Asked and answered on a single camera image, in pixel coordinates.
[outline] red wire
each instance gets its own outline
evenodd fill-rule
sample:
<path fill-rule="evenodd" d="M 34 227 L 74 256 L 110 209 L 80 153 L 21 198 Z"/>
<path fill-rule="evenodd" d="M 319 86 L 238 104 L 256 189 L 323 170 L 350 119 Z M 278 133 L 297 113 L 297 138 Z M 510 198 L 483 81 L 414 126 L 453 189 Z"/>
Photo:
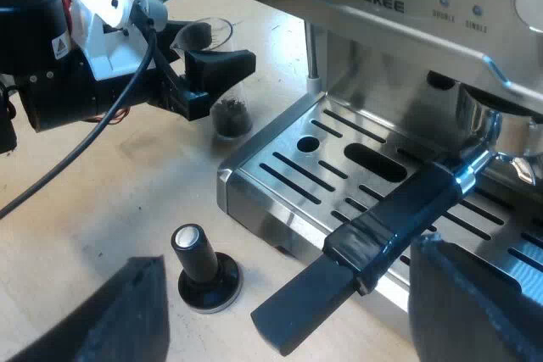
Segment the red wire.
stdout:
<path fill-rule="evenodd" d="M 130 108 L 119 109 L 115 116 L 109 121 L 108 125 L 118 125 L 128 116 L 129 113 Z M 98 123 L 100 120 L 102 120 L 102 116 L 94 116 L 93 118 L 89 118 L 84 121 L 88 123 Z"/>

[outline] drip tray hole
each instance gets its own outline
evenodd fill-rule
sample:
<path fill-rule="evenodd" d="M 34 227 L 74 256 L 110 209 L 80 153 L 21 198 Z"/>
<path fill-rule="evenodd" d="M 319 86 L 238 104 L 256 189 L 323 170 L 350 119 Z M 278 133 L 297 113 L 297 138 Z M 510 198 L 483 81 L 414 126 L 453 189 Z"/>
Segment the drip tray hole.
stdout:
<path fill-rule="evenodd" d="M 319 139 L 313 136 L 302 137 L 298 141 L 298 150 L 303 153 L 312 153 L 317 150 L 320 146 Z"/>

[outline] portafilter handle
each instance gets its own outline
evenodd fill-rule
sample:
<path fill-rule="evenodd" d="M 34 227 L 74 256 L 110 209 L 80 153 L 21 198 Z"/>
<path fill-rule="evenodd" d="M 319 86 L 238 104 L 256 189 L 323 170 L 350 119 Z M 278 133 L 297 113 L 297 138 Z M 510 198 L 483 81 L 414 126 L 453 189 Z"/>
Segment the portafilter handle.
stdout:
<path fill-rule="evenodd" d="M 495 157 L 468 141 L 412 175 L 383 201 L 327 236 L 324 254 L 251 313 L 259 333 L 283 356 L 296 349 L 355 291 L 370 293 L 392 263 L 472 190 Z"/>

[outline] black handle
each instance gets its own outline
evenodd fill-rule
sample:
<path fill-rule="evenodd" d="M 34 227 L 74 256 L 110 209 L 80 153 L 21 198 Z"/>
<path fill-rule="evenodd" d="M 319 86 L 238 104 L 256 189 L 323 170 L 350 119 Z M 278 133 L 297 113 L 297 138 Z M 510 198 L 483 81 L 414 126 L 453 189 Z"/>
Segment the black handle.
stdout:
<path fill-rule="evenodd" d="M 375 207 L 328 235 L 322 251 L 356 273 L 362 293 L 371 292 L 411 240 L 461 200 L 455 176 L 439 164 L 427 164 Z"/>
<path fill-rule="evenodd" d="M 381 203 L 331 233 L 325 255 L 253 311 L 259 333 L 281 355 L 289 354 L 355 290 L 373 290 L 411 240 L 461 199 L 455 176 L 428 164 Z"/>
<path fill-rule="evenodd" d="M 219 270 L 217 256 L 199 225 L 177 228 L 171 236 L 171 246 L 192 281 L 207 283 L 215 278 Z"/>
<path fill-rule="evenodd" d="M 253 311 L 251 318 L 265 340 L 287 356 L 355 292 L 355 284 L 351 269 L 322 255 Z"/>

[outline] wooden table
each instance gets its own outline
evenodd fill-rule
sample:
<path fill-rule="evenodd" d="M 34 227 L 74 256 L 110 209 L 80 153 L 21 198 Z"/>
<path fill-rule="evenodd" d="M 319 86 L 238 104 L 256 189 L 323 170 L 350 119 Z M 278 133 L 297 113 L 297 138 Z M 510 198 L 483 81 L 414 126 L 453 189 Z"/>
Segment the wooden table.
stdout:
<path fill-rule="evenodd" d="M 258 58 L 245 83 L 258 131 L 305 92 L 303 23 L 251 0 L 170 0 L 171 19 L 219 16 L 235 24 L 238 48 Z M 182 63 L 176 64 L 178 70 Z M 18 98 L 17 149 L 0 156 L 0 205 L 59 162 L 90 130 L 78 123 L 37 135 Z M 111 126 L 66 171 L 0 221 L 0 359 L 68 315 L 132 256 L 163 254 L 168 279 L 168 360 L 283 360 L 260 338 L 249 313 L 303 267 L 216 205 L 216 169 L 240 143 L 215 139 L 210 118 L 193 123 L 148 105 Z M 171 233 L 199 223 L 215 250 L 243 267 L 238 300 L 198 315 L 179 298 L 181 266 Z M 352 299 L 288 360 L 417 360 Z"/>

